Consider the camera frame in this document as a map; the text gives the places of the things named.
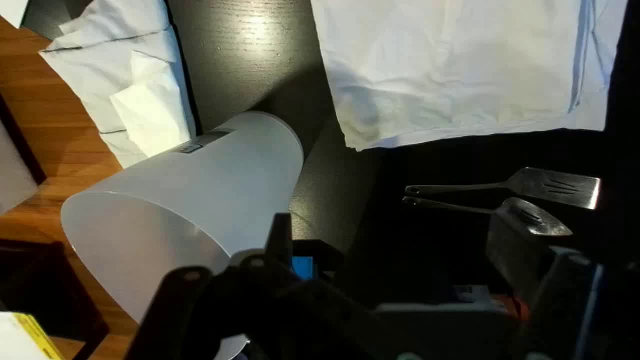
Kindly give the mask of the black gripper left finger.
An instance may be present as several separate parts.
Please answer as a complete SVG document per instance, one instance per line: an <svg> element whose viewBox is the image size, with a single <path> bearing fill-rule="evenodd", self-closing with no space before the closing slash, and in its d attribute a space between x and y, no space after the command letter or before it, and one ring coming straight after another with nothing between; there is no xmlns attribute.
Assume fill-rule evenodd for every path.
<svg viewBox="0 0 640 360"><path fill-rule="evenodd" d="M210 279L203 266L170 271L139 324L127 360L208 360L208 353L196 354L195 320Z"/></svg>

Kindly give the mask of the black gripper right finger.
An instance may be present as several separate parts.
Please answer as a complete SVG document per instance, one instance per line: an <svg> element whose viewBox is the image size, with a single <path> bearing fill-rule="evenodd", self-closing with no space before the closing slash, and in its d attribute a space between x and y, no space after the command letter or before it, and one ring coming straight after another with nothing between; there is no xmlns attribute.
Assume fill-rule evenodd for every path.
<svg viewBox="0 0 640 360"><path fill-rule="evenodd" d="M602 269L506 216L488 227L487 256L529 317L517 334L518 360L587 360Z"/></svg>

